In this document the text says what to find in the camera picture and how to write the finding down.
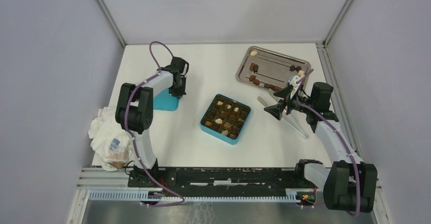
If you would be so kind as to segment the teal box lid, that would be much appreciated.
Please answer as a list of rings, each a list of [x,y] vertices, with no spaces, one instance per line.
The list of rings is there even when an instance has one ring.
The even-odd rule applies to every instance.
[[[179,105],[179,98],[170,95],[169,89],[161,91],[153,99],[153,109],[159,111],[176,111]]]

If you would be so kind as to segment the steel serving tongs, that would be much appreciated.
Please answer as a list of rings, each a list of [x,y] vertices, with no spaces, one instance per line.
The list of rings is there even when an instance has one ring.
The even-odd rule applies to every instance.
[[[264,95],[261,94],[261,96],[257,97],[258,102],[264,106],[267,107],[270,104],[273,104],[279,100],[279,98],[274,97],[272,94]],[[308,139],[309,135],[305,132],[305,130],[302,128],[298,120],[291,114],[286,115],[285,112],[282,115],[282,119],[287,122],[287,125],[293,129],[299,136],[301,136],[303,139]]]

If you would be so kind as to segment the teal chocolate box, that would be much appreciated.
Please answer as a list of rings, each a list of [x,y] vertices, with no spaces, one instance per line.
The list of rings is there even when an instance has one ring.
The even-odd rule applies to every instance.
[[[203,132],[230,145],[236,145],[252,114],[250,106],[222,94],[216,94],[199,125]]]

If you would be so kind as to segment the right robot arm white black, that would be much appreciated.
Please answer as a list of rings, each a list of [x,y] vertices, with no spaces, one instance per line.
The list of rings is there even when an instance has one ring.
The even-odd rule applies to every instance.
[[[346,211],[354,217],[370,213],[374,208],[378,171],[353,150],[337,115],[330,110],[333,87],[316,82],[311,94],[303,96],[299,95],[300,89],[295,82],[279,91],[269,89],[269,95],[277,103],[266,106],[264,111],[277,120],[287,118],[293,110],[304,113],[332,165],[327,169],[318,160],[301,159],[293,174],[295,184],[307,187],[313,183],[322,190],[324,204],[330,210]]]

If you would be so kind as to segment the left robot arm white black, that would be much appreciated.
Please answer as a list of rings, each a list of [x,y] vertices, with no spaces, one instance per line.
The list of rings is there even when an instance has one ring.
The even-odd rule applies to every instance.
[[[158,160],[152,149],[149,128],[154,110],[175,111],[186,95],[189,63],[174,56],[140,84],[124,83],[120,88],[115,120],[132,139],[135,158],[134,173],[147,187],[159,183]]]

